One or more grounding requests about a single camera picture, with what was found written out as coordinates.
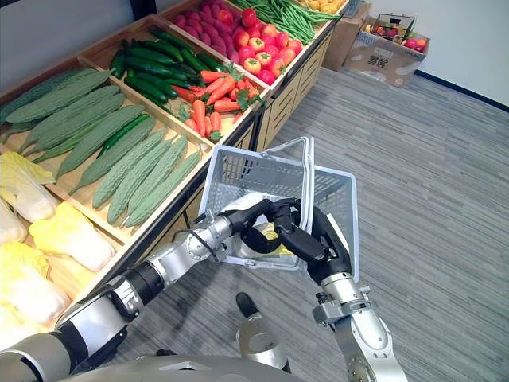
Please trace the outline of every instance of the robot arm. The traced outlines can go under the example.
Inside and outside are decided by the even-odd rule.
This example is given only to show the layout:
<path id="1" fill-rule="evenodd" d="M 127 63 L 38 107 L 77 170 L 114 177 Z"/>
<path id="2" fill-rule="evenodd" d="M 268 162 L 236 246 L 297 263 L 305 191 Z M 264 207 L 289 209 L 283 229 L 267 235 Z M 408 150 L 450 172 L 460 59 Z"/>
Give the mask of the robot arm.
<path id="1" fill-rule="evenodd" d="M 284 243 L 308 263 L 309 275 L 324 289 L 313 316 L 334 329 L 349 380 L 406 381 L 394 358 L 389 331 L 373 311 L 367 290 L 353 282 L 348 251 L 332 217 L 315 209 L 310 236 L 296 225 L 299 206 L 294 199 L 264 200 L 244 211 L 220 214 L 204 228 L 184 230 L 172 244 L 75 304 L 54 332 L 36 334 L 1 351 L 2 380 L 50 382 L 98 366 L 123 341 L 128 324 L 143 306 L 195 263 L 224 251 L 226 238 L 239 233 L 256 251 L 268 253 Z M 274 222 L 277 240 L 267 240 L 252 228 L 262 214 Z"/>

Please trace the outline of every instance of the gray carpet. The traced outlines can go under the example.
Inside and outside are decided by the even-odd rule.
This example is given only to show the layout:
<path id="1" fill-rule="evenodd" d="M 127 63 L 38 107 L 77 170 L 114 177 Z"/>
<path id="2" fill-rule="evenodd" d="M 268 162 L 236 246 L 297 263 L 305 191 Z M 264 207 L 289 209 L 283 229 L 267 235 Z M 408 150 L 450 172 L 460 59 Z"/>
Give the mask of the gray carpet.
<path id="1" fill-rule="evenodd" d="M 509 379 L 509 114 L 415 77 L 389 88 L 322 69 L 276 142 L 316 137 L 317 164 L 355 174 L 361 280 L 409 380 Z M 346 381 L 314 325 L 305 275 L 202 263 L 133 324 L 114 362 L 159 348 L 236 356 L 244 290 L 271 318 L 295 375 Z"/>

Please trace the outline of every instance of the wooden produce crate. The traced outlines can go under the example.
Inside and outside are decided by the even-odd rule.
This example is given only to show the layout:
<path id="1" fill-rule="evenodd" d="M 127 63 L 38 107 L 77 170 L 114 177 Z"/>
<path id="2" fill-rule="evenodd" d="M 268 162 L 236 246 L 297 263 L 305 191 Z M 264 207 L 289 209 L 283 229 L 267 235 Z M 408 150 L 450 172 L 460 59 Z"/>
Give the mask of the wooden produce crate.
<path id="1" fill-rule="evenodd" d="M 145 18 L 142 18 L 138 21 L 136 21 L 133 24 L 130 24 L 124 29 L 121 29 L 117 33 L 114 33 L 110 35 L 109 37 L 106 37 L 102 39 L 101 41 L 97 42 L 96 44 L 88 47 L 85 49 L 81 56 L 83 56 L 88 63 L 97 69 L 102 70 L 108 70 L 111 60 L 113 59 L 113 56 L 122 48 L 122 40 L 130 41 L 131 39 L 135 40 L 151 40 L 155 41 L 157 38 L 150 34 L 149 29 L 152 27 L 157 27 L 159 29 L 163 29 L 167 33 L 170 33 L 176 37 L 179 37 L 181 40 L 187 42 L 191 47 L 194 49 L 197 53 L 207 53 L 208 55 L 214 57 L 218 62 L 227 62 L 226 60 L 221 60 L 220 57 L 218 57 L 216 54 L 212 54 L 214 51 L 211 50 L 208 46 L 201 44 L 199 41 L 196 43 L 194 39 L 189 38 L 189 36 L 186 36 L 185 34 L 180 34 L 179 29 L 173 25 L 169 25 L 168 22 L 162 21 L 160 18 L 157 18 L 154 15 L 149 15 Z M 255 85 L 255 87 L 260 91 L 260 96 L 266 97 L 266 94 L 268 92 L 268 88 L 265 88 L 263 83 L 259 81 L 258 79 L 254 79 L 254 77 L 250 76 L 251 82 Z M 117 80 L 114 78 L 115 83 L 122 83 L 123 80 Z M 195 131 L 192 131 L 192 129 L 189 129 L 187 126 L 185 126 L 181 121 L 173 118 L 169 113 L 162 110 L 158 106 L 156 106 L 154 103 L 150 102 L 148 99 L 146 99 L 143 95 L 136 92 L 134 89 L 131 89 L 131 92 L 135 93 L 138 98 L 143 99 L 146 103 L 153 105 L 156 107 L 163 115 L 165 115 L 167 118 L 171 118 L 174 120 L 174 122 L 181 126 L 182 129 L 186 129 L 191 132 L 191 134 L 195 135 L 197 138 L 200 137 L 198 133 Z M 177 97 L 176 99 L 170 99 L 169 102 L 166 104 L 166 107 L 172 111 L 174 111 L 174 114 L 177 114 L 180 108 L 180 105 L 183 105 L 186 110 L 191 110 L 192 105 L 186 101 L 185 99 L 182 99 L 180 97 Z M 238 127 L 246 118 L 249 118 L 252 111 L 256 110 L 260 106 L 260 103 L 254 103 L 251 106 L 249 106 L 243 113 L 243 115 L 237 120 L 236 123 L 233 123 L 233 119 L 235 115 L 233 113 L 223 113 L 222 120 L 221 120 L 221 135 L 222 138 L 218 142 L 218 144 L 224 144 L 230 137 L 230 135 L 233 133 L 236 127 Z"/>
<path id="2" fill-rule="evenodd" d="M 41 74 L 36 75 L 32 79 L 27 80 L 17 88 L 2 95 L 0 97 L 0 104 L 10 102 L 12 99 L 15 99 L 23 92 L 29 90 L 42 81 L 47 80 L 49 77 L 58 74 L 59 72 L 64 72 L 74 68 L 90 67 L 90 62 L 81 56 L 71 57 L 63 60 L 59 64 L 56 64 Z M 202 152 L 202 156 L 196 167 L 188 174 L 188 176 L 181 182 L 181 184 L 177 186 L 170 195 L 168 195 L 168 197 L 157 208 L 157 210 L 142 225 L 132 228 L 117 227 L 107 223 L 108 203 L 98 210 L 92 208 L 91 200 L 93 194 L 102 180 L 79 189 L 72 196 L 68 195 L 70 190 L 77 184 L 83 171 L 95 160 L 99 151 L 95 152 L 81 166 L 60 177 L 56 184 L 45 185 L 49 192 L 52 193 L 58 201 L 67 201 L 76 209 L 81 211 L 93 223 L 95 229 L 99 231 L 99 233 L 108 242 L 110 242 L 116 250 L 115 255 L 110 259 L 110 261 L 100 271 L 97 272 L 88 270 L 87 268 L 79 265 L 74 259 L 68 257 L 52 255 L 48 257 L 50 264 L 49 279 L 62 287 L 62 289 L 72 300 L 72 304 L 90 293 L 90 291 L 97 286 L 99 281 L 101 281 L 105 275 L 109 273 L 112 267 L 121 261 L 124 256 L 130 253 L 137 241 L 140 240 L 144 233 L 150 230 L 150 227 L 152 224 L 154 224 L 154 221 L 156 221 L 156 219 L 162 214 L 165 208 L 167 208 L 173 202 L 173 200 L 179 196 L 185 185 L 187 185 L 207 165 L 213 147 L 213 145 L 208 140 L 198 136 L 194 131 L 188 129 L 177 119 L 168 113 L 165 113 L 159 107 L 155 106 L 144 97 L 140 96 L 137 92 L 127 87 L 123 82 L 118 81 L 116 78 L 110 76 L 107 83 L 118 85 L 121 89 L 121 92 L 125 94 L 126 99 L 123 106 L 129 104 L 140 104 L 145 106 L 144 112 L 152 115 L 157 120 L 153 131 L 159 131 L 162 128 L 167 129 L 165 139 L 173 138 L 178 135 L 187 137 L 188 149 L 185 153 L 185 157 L 196 152 L 197 150 Z M 11 135 L 6 143 L 0 146 L 0 151 L 16 151 L 25 141 L 28 133 L 29 132 L 22 132 Z M 27 158 L 34 159 L 39 155 L 40 153 L 32 154 Z M 68 154 L 62 154 L 61 156 L 43 161 L 40 163 L 40 165 L 47 170 L 52 171 L 53 174 L 56 174 L 60 163 L 62 163 L 66 155 Z M 124 216 L 121 216 L 117 220 L 117 223 L 123 221 L 123 219 Z M 32 238 L 30 236 L 27 238 L 27 244 L 33 244 Z M 145 254 L 146 253 L 139 253 L 138 257 L 143 257 Z M 51 329 L 51 327 L 41 327 L 41 329 Z"/>
<path id="3" fill-rule="evenodd" d="M 235 4 L 230 3 L 228 0 L 226 0 L 225 3 L 227 5 L 227 7 L 229 7 L 230 9 L 242 10 Z M 338 11 L 335 14 L 342 14 L 344 12 L 344 10 L 346 9 L 346 7 L 348 6 L 348 3 L 349 3 L 349 1 L 344 2 L 344 4 L 338 9 Z M 218 60 L 229 61 L 227 57 L 223 56 L 221 53 L 218 53 L 214 49 L 206 46 L 206 44 L 199 41 L 195 37 L 191 36 L 189 33 L 185 32 L 183 29 L 178 28 L 176 25 L 174 25 L 172 23 L 172 21 L 175 19 L 175 17 L 184 10 L 198 11 L 200 4 L 201 4 L 201 0 L 184 0 L 183 2 L 179 2 L 175 6 L 170 6 L 167 10 L 161 11 L 157 15 L 158 15 L 158 17 L 170 22 L 172 28 L 178 30 L 182 35 L 186 36 L 190 41 L 194 41 L 197 45 L 200 45 L 200 46 L 202 46 L 202 48 L 207 49 L 207 51 L 209 51 L 211 53 L 211 55 L 216 57 Z M 334 21 L 322 22 L 319 25 L 317 25 L 315 28 L 315 39 L 317 37 L 319 37 L 328 28 L 328 26 L 332 22 L 334 22 Z M 305 60 L 304 57 L 309 54 L 309 50 L 315 49 L 315 48 L 316 48 L 316 46 L 314 45 L 313 42 L 311 42 L 307 45 L 304 45 L 302 47 L 301 52 L 293 59 L 293 61 L 286 68 L 286 73 L 289 73 L 289 72 L 292 72 L 295 70 L 299 70 L 300 65 L 302 65 L 302 63 Z M 241 65 L 236 65 L 236 66 L 239 68 L 239 71 L 247 73 L 247 71 L 244 68 L 242 68 Z M 250 73 L 247 73 L 247 75 L 249 76 L 249 78 L 253 77 Z M 286 78 L 286 75 L 281 75 L 271 85 L 267 85 L 259 79 L 256 79 L 256 80 L 258 80 L 258 82 L 261 83 L 262 85 L 269 88 L 269 96 L 271 96 L 277 89 L 279 89 L 281 87 L 281 85 L 285 81 L 285 78 Z"/>

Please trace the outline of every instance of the basket handle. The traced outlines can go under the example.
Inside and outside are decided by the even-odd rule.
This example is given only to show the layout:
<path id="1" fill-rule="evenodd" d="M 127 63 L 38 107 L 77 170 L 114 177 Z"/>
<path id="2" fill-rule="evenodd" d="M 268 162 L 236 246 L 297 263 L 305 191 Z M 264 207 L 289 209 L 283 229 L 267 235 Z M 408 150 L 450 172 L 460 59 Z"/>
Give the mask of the basket handle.
<path id="1" fill-rule="evenodd" d="M 260 153 L 263 157 L 270 158 L 271 153 L 281 151 L 287 147 L 303 143 L 302 150 L 302 192 L 301 192 L 301 223 L 299 228 L 311 233 L 313 227 L 313 205 L 315 195 L 315 163 L 314 163 L 314 137 L 299 137 L 279 146 L 266 149 Z"/>

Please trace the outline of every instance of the cardboard box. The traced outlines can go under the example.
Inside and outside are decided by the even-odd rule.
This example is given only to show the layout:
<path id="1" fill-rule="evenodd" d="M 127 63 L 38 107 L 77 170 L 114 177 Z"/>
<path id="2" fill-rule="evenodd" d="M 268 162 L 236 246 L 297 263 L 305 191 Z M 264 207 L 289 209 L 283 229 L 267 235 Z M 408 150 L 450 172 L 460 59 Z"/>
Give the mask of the cardboard box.
<path id="1" fill-rule="evenodd" d="M 363 29 L 374 20 L 369 18 Z M 402 88 L 425 59 L 429 48 L 429 39 L 427 40 L 425 52 L 420 53 L 380 36 L 360 31 L 344 62 L 344 67 Z"/>
<path id="2" fill-rule="evenodd" d="M 369 15 L 370 8 L 371 3 L 364 2 L 353 18 L 341 18 L 332 32 L 331 42 L 321 66 L 339 72 L 356 40 L 360 27 Z"/>

